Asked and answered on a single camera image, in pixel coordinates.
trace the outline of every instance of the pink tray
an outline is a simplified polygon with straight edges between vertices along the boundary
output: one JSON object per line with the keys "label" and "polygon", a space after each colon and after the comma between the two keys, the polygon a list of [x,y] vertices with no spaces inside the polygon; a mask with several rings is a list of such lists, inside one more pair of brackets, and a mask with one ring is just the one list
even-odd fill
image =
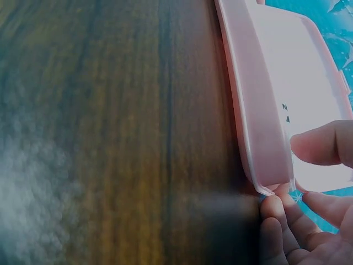
{"label": "pink tray", "polygon": [[270,195],[285,183],[319,192],[353,186],[351,169],[310,165],[290,149],[293,134],[353,119],[347,81],[316,25],[256,0],[216,0],[216,7],[240,155],[256,190]]}

